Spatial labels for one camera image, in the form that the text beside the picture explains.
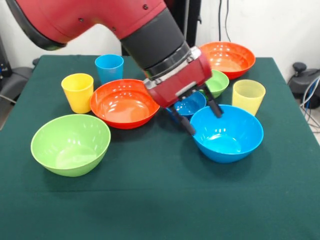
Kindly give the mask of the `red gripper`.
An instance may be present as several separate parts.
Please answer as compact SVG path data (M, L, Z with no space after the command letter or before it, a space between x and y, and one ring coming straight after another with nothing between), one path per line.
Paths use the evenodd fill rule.
M194 46L190 49L189 56L176 68L156 79L146 78L143 84L153 100L166 108L171 117L190 135L194 135L196 130L189 119L180 115L173 105L186 97L188 92L200 88L211 76L212 70L207 57ZM203 91L212 112L217 118L221 118L224 112L206 84L203 85Z

